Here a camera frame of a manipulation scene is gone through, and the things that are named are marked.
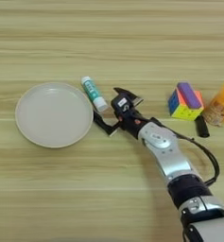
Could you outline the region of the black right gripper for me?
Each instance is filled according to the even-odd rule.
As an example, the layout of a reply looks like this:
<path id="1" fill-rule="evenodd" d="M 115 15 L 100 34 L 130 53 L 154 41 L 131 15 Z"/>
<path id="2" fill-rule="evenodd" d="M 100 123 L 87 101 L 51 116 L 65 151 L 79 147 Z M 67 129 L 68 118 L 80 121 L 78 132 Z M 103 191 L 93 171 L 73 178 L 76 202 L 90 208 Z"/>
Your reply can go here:
<path id="1" fill-rule="evenodd" d="M 139 105 L 143 99 L 122 88 L 115 87 L 114 90 L 119 95 L 126 95 L 129 100 L 133 103 L 133 106 L 136 107 Z M 136 109 L 132 108 L 125 112 L 115 112 L 115 116 L 118 118 L 119 122 L 116 122 L 114 125 L 108 125 L 105 123 L 101 115 L 97 112 L 94 112 L 94 122 L 103 129 L 109 136 L 112 136 L 117 129 L 120 127 L 122 130 L 127 131 L 135 139 L 138 138 L 139 131 L 141 128 L 146 125 L 149 120 L 145 119 Z"/>

